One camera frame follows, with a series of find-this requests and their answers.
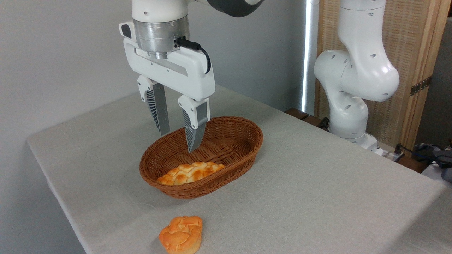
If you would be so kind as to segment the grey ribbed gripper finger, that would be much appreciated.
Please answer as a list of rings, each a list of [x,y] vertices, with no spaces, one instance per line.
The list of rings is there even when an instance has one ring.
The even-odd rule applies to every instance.
[[[147,104],[160,135],[166,135],[171,129],[168,120],[164,85],[143,75],[137,79],[137,83],[142,101]]]
[[[200,146],[206,124],[210,121],[209,99],[196,101],[182,95],[178,101],[183,110],[186,142],[188,151],[191,153]]]

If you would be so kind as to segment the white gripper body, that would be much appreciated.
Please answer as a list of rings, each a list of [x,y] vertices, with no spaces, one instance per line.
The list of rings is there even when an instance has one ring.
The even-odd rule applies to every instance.
[[[180,48],[168,53],[166,59],[156,59],[139,48],[136,40],[132,39],[135,35],[132,22],[121,23],[119,29],[124,37],[126,59],[134,72],[197,101],[215,92],[213,69],[205,73],[207,60],[203,53]]]

